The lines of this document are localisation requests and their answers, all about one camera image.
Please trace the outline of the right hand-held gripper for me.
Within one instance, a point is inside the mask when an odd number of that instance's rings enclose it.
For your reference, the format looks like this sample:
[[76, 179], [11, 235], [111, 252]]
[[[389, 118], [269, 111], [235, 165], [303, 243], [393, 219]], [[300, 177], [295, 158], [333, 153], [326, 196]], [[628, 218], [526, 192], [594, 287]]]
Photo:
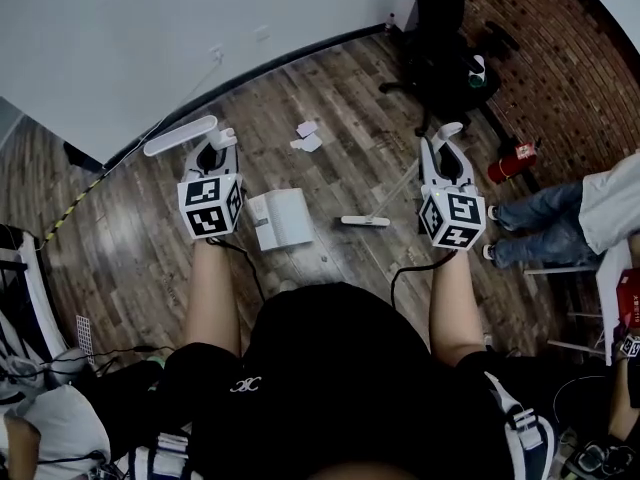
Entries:
[[485, 200], [474, 185], [474, 170], [463, 151], [456, 144], [445, 147], [451, 158], [447, 174], [456, 186], [429, 188], [440, 185], [439, 164], [432, 141], [425, 137], [420, 140], [424, 186], [419, 217], [434, 247], [467, 251], [486, 229]]

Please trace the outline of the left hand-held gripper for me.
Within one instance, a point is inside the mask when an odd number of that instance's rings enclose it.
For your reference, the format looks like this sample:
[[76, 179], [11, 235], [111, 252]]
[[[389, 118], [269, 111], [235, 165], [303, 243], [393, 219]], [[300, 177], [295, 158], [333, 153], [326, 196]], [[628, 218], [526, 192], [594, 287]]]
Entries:
[[220, 172], [225, 175], [202, 176], [210, 141], [203, 140], [187, 156], [185, 178], [177, 185], [179, 210], [194, 240], [218, 237], [236, 229], [243, 206], [243, 177], [239, 171], [236, 144], [220, 150]]

